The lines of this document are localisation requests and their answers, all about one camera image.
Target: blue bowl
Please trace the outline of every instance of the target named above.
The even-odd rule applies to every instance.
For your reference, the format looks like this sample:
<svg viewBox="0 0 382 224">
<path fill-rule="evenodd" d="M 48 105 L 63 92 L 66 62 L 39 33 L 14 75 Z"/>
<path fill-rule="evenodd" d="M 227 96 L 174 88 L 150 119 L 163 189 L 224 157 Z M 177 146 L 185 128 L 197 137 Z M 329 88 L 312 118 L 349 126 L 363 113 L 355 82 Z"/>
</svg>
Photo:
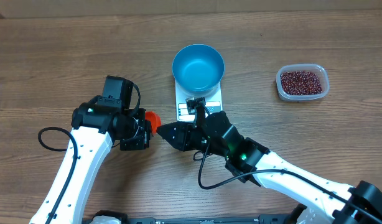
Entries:
<svg viewBox="0 0 382 224">
<path fill-rule="evenodd" d="M 173 60 L 176 82 L 193 94 L 205 94 L 213 89 L 224 76 L 224 60 L 217 50 L 204 44 L 183 48 Z"/>
</svg>

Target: cable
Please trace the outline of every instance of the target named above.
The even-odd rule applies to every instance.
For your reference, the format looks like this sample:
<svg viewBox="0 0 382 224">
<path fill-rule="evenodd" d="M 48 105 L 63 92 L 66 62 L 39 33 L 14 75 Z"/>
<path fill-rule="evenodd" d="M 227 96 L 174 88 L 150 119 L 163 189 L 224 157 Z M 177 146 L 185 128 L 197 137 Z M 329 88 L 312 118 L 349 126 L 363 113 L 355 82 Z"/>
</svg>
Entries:
<svg viewBox="0 0 382 224">
<path fill-rule="evenodd" d="M 133 83 L 133 87 L 136 89 L 137 91 L 137 94 L 139 96 L 139 99 L 137 100 L 137 104 L 136 104 L 136 107 L 134 107 L 133 111 L 131 112 L 131 114 L 129 115 L 130 117 L 133 117 L 138 111 L 139 111 L 139 107 L 140 107 L 140 99 L 141 99 L 141 95 L 140 95 L 140 90 L 139 90 L 139 87 Z"/>
<path fill-rule="evenodd" d="M 198 153 L 202 153 L 202 154 L 203 154 L 202 151 L 197 151 L 196 153 L 194 153 L 194 154 L 193 154 L 193 158 L 192 158 L 194 161 L 201 161 L 201 160 L 203 159 L 203 158 L 199 158 L 199 159 L 196 159 L 196 158 L 195 158 L 195 156 L 196 156 Z"/>
<path fill-rule="evenodd" d="M 133 140 L 135 140 L 135 139 L 137 139 L 137 138 L 142 138 L 141 135 L 136 136 L 137 133 L 139 132 L 139 129 L 144 130 L 144 128 L 142 128 L 141 126 L 138 126 L 137 131 L 136 131 L 136 133 L 134 134 L 134 136 L 131 137 L 131 138 L 128 138 L 128 139 L 122 139 L 122 140 L 123 140 L 122 143 L 124 143 L 124 142 L 129 142 L 129 141 L 133 141 Z M 119 140 L 119 143 L 115 144 L 115 145 L 112 146 L 111 148 L 113 149 L 113 148 L 115 148 L 116 146 L 118 146 L 118 145 L 120 145 L 120 144 L 121 144 L 121 142 L 120 142 L 120 140 Z"/>
<path fill-rule="evenodd" d="M 37 140 L 39 140 L 39 143 L 48 150 L 55 151 L 55 152 L 66 151 L 66 149 L 55 149 L 55 148 L 49 147 L 46 144 L 44 144 L 44 142 L 42 141 L 42 134 L 45 131 L 60 131 L 64 134 L 66 134 L 70 138 L 72 145 L 73 145 L 73 160 L 72 160 L 71 169 L 69 170 L 68 177 L 64 183 L 64 186 L 62 187 L 60 195 L 58 195 L 58 198 L 55 201 L 55 204 L 53 206 L 52 211 L 47 216 L 47 221 L 45 224 L 49 224 L 52 221 L 52 219 L 55 215 L 55 212 L 58 209 L 58 206 L 60 205 L 61 199 L 64 196 L 65 191 L 67 190 L 69 182 L 71 181 L 72 174 L 73 174 L 73 171 L 75 170 L 75 166 L 76 166 L 77 160 L 78 160 L 78 145 L 77 145 L 75 138 L 72 136 L 72 134 L 69 131 L 67 131 L 63 128 L 58 128 L 58 127 L 47 127 L 47 128 L 44 128 L 44 129 L 39 131 L 39 133 L 37 134 Z"/>
<path fill-rule="evenodd" d="M 205 190 L 210 190 L 210 189 L 215 189 L 217 187 L 220 187 L 222 185 L 225 185 L 227 183 L 230 183 L 231 181 L 234 181 L 236 179 L 239 179 L 241 177 L 245 177 L 245 176 L 248 176 L 248 175 L 252 175 L 252 174 L 262 174 L 262 173 L 282 173 L 282 174 L 289 174 L 289 175 L 292 175 L 294 177 L 297 177 L 299 178 L 300 180 L 303 180 L 304 182 L 310 184 L 311 186 L 315 187 L 316 189 L 319 189 L 320 191 L 322 191 L 323 193 L 325 194 L 328 194 L 330 195 L 331 197 L 343 202 L 345 205 L 348 205 L 352 208 L 354 208 L 355 210 L 363 213 L 364 215 L 368 216 L 370 219 L 374 220 L 375 222 L 377 223 L 380 223 L 382 224 L 382 220 L 380 220 L 379 218 L 376 218 L 375 216 L 371 215 L 369 212 L 365 211 L 364 209 L 360 208 L 360 207 L 357 207 L 356 205 L 352 204 L 351 202 L 349 202 L 348 200 L 336 195 L 335 193 L 321 187 L 320 185 L 314 183 L 313 181 L 299 175 L 299 174 L 296 174 L 295 172 L 291 172 L 291 171 L 288 171 L 288 170 L 284 170 L 284 169 L 265 169 L 265 170 L 256 170 L 256 171 L 252 171 L 252 172 L 247 172 L 245 174 L 241 174 L 241 175 L 238 175 L 236 177 L 232 177 L 232 178 L 229 178 L 227 180 L 224 180 L 218 184 L 215 184 L 215 185 L 211 185 L 211 186 L 203 186 L 202 183 L 201 183 L 201 175 L 202 175 L 202 169 L 203 169 L 203 164 L 205 163 L 205 159 L 207 157 L 207 154 L 208 154 L 208 151 L 209 151 L 209 146 L 210 146 L 210 142 L 208 143 L 208 146 L 206 148 L 206 151 L 202 157 L 202 162 L 201 162 L 201 165 L 199 167 L 199 172 L 198 172 L 198 185 L 200 188 L 202 189 L 205 189 Z"/>
<path fill-rule="evenodd" d="M 100 98 L 100 97 L 102 97 L 102 96 L 100 96 L 100 95 L 96 95 L 96 96 L 93 97 L 91 100 L 89 100 L 89 102 L 87 102 L 87 103 L 95 104 L 95 103 L 97 103 L 98 98 Z"/>
<path fill-rule="evenodd" d="M 205 111 L 206 113 L 208 114 L 208 116 L 210 115 L 210 111 L 208 110 L 208 108 L 204 105 L 203 108 L 205 108 Z"/>
</svg>

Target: scale platform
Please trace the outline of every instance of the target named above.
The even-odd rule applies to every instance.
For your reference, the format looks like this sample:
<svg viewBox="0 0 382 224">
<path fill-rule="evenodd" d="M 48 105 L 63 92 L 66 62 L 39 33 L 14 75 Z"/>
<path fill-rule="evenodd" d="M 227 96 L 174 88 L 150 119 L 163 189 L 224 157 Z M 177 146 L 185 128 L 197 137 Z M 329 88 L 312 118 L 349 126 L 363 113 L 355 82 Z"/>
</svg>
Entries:
<svg viewBox="0 0 382 224">
<path fill-rule="evenodd" d="M 201 96 L 192 96 L 192 94 L 187 93 L 177 82 L 175 83 L 176 90 L 176 115 L 178 121 L 187 121 L 192 122 L 195 115 L 189 114 L 187 110 L 187 105 L 185 104 L 185 100 L 190 97 L 198 98 Z M 223 110 L 223 103 L 221 101 L 221 88 L 220 83 L 215 87 L 214 90 L 209 92 L 204 96 L 206 101 L 206 107 L 208 108 L 210 113 L 216 113 Z"/>
</svg>

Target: bowl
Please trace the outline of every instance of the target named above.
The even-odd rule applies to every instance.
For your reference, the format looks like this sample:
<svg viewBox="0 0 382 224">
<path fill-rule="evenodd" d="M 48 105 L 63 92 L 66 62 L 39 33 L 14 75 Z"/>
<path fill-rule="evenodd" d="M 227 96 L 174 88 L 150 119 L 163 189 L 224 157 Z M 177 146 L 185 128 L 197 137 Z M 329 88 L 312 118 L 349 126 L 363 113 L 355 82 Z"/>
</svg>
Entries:
<svg viewBox="0 0 382 224">
<path fill-rule="evenodd" d="M 294 72 L 294 71 L 314 72 L 320 79 L 322 92 L 320 94 L 302 95 L 302 96 L 287 94 L 281 85 L 281 74 L 284 72 Z M 280 99 L 284 101 L 301 102 L 301 101 L 317 100 L 317 99 L 323 98 L 326 94 L 328 94 L 329 88 L 330 88 L 327 71 L 325 71 L 325 69 L 322 66 L 317 64 L 295 64 L 295 65 L 283 66 L 277 73 L 276 81 L 277 81 L 278 95 Z"/>
<path fill-rule="evenodd" d="M 213 47 L 193 44 L 184 47 L 173 59 L 176 82 L 191 95 L 206 95 L 224 76 L 223 57 Z"/>
</svg>

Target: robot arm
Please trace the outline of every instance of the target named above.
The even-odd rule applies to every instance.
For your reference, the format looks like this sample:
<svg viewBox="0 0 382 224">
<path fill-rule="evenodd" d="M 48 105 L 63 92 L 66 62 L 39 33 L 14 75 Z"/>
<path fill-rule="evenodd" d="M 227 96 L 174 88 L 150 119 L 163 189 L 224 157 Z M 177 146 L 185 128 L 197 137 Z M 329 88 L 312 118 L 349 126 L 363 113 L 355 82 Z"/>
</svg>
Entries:
<svg viewBox="0 0 382 224">
<path fill-rule="evenodd" d="M 354 188 L 325 180 L 279 157 L 258 142 L 244 138 L 221 111 L 205 117 L 205 100 L 187 102 L 189 113 L 195 112 L 191 123 L 165 124 L 157 132 L 171 146 L 180 151 L 194 149 L 223 156 L 226 169 L 235 177 L 205 187 L 213 189 L 238 179 L 258 186 L 277 190 L 305 205 L 307 209 L 296 214 L 298 223 L 382 223 L 382 193 L 375 186 L 361 181 Z"/>
<path fill-rule="evenodd" d="M 50 223 L 81 223 L 87 198 L 98 169 L 111 150 L 109 133 L 101 134 L 97 128 L 79 127 L 71 131 L 78 145 L 78 160 L 71 181 Z M 73 158 L 70 141 L 67 153 L 58 170 L 54 183 L 42 206 L 29 223 L 45 223 L 67 179 Z"/>
<path fill-rule="evenodd" d="M 130 110 L 133 87 L 137 90 L 139 100 L 136 108 Z M 139 103 L 139 90 L 133 82 L 108 76 L 103 96 L 96 96 L 74 110 L 71 123 L 73 129 L 70 134 L 67 134 L 76 142 L 77 159 L 73 158 L 74 154 L 76 155 L 74 142 L 69 141 L 67 152 L 53 185 L 42 206 L 29 223 L 82 222 L 91 187 L 113 142 L 119 140 L 120 149 L 123 151 L 149 147 L 151 123 L 145 119 L 146 110 L 139 108 Z M 112 218 L 109 223 L 114 223 L 110 221 L 115 220 L 120 221 L 120 219 L 120 217 Z"/>
<path fill-rule="evenodd" d="M 256 170 L 264 169 L 288 170 L 311 180 L 331 192 L 336 192 L 341 198 L 348 200 L 352 196 L 348 191 L 348 189 L 352 187 L 351 185 L 332 182 L 307 172 L 286 162 L 272 151 L 269 154 L 263 155 L 256 164 Z M 300 217 L 299 222 L 301 219 L 304 219 L 306 223 L 314 223 L 312 221 L 320 219 L 320 221 L 316 223 L 332 223 L 334 220 L 332 213 L 335 210 L 341 211 L 345 206 L 345 203 L 334 199 L 293 175 L 260 173 L 253 174 L 253 178 L 256 179 L 262 187 L 277 190 L 305 205 L 308 208 L 309 215 L 307 217 Z"/>
</svg>

